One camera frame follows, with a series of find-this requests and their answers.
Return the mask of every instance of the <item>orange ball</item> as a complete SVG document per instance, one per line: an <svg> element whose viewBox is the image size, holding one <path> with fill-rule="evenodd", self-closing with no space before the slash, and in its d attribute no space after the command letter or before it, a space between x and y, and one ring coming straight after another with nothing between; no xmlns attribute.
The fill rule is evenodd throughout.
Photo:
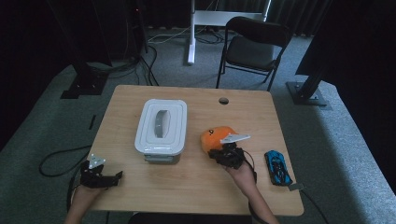
<svg viewBox="0 0 396 224"><path fill-rule="evenodd" d="M228 134L237 134L232 128L228 126L220 126L211 128L201 134L201 148L207 153L210 149L222 149L221 139L225 138Z"/></svg>

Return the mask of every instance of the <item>chair backrest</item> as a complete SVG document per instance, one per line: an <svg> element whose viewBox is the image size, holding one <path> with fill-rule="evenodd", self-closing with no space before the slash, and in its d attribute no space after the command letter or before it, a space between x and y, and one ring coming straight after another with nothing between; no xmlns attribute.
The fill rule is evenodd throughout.
<svg viewBox="0 0 396 224"><path fill-rule="evenodd" d="M226 24L226 34L233 30L255 42L276 45L285 48L291 33L288 27L266 21L257 21L246 17L233 17Z"/></svg>

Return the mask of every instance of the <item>black office chair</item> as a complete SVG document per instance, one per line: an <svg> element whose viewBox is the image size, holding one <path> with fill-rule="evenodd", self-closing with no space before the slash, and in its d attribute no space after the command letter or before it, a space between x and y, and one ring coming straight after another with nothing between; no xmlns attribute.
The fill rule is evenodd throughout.
<svg viewBox="0 0 396 224"><path fill-rule="evenodd" d="M228 43L231 31L237 33ZM225 67L265 76L271 76L267 90L271 90L280 59L291 40L288 27L246 17L234 17L225 26L224 48L221 54L218 82Z"/></svg>

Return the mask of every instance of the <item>stand base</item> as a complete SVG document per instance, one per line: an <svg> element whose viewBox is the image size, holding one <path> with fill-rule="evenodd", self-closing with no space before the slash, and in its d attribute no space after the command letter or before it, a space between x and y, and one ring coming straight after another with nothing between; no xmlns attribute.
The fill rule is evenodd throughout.
<svg viewBox="0 0 396 224"><path fill-rule="evenodd" d="M298 90L304 85L303 82L286 82L286 85L295 105L317 105L322 110L332 110L329 102L323 99L319 89L309 99L304 99L298 94Z"/></svg>
<svg viewBox="0 0 396 224"><path fill-rule="evenodd" d="M187 63L189 65L193 65L194 60L195 60L195 38L190 40L189 58L187 59Z"/></svg>
<svg viewBox="0 0 396 224"><path fill-rule="evenodd" d="M70 89L62 93L61 99L78 99L80 95L100 95L106 85L108 74L97 76L90 85L82 86L79 77L76 76Z"/></svg>

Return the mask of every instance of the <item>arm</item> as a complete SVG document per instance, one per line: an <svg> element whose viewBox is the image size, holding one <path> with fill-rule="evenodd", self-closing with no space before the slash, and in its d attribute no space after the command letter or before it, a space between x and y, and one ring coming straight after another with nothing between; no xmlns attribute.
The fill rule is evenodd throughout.
<svg viewBox="0 0 396 224"><path fill-rule="evenodd" d="M105 189L90 189L83 185L76 188L73 202L67 213L64 224L79 224L97 196Z"/></svg>
<svg viewBox="0 0 396 224"><path fill-rule="evenodd" d="M236 186L240 188L242 193L247 197L257 216L270 224L278 224L279 222L262 197L262 194L257 189L249 165L244 161L237 170L230 167L225 167L225 170L231 175Z"/></svg>

